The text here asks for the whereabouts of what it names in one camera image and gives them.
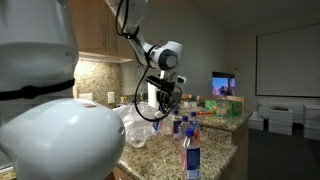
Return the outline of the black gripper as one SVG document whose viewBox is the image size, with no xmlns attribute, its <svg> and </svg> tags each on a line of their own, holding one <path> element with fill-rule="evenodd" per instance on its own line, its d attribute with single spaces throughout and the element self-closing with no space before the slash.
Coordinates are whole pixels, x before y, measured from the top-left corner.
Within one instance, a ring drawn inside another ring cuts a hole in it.
<svg viewBox="0 0 320 180">
<path fill-rule="evenodd" d="M 151 83 L 158 88 L 157 101 L 159 106 L 171 108 L 175 106 L 175 104 L 178 103 L 181 98 L 181 96 L 174 95 L 174 89 L 176 88 L 175 83 L 185 84 L 186 77 L 178 75 L 177 78 L 173 80 L 171 77 L 160 79 L 150 75 L 146 78 L 146 81 L 147 83 Z"/>
</svg>

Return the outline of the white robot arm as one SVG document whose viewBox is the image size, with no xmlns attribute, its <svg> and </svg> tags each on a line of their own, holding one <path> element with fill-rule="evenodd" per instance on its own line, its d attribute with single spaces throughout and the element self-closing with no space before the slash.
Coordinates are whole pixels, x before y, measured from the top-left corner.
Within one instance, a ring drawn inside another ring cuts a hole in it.
<svg viewBox="0 0 320 180">
<path fill-rule="evenodd" d="M 17 180 L 105 180 L 119 115 L 73 95 L 79 50 L 67 0 L 0 0 L 2 152 Z"/>
</svg>

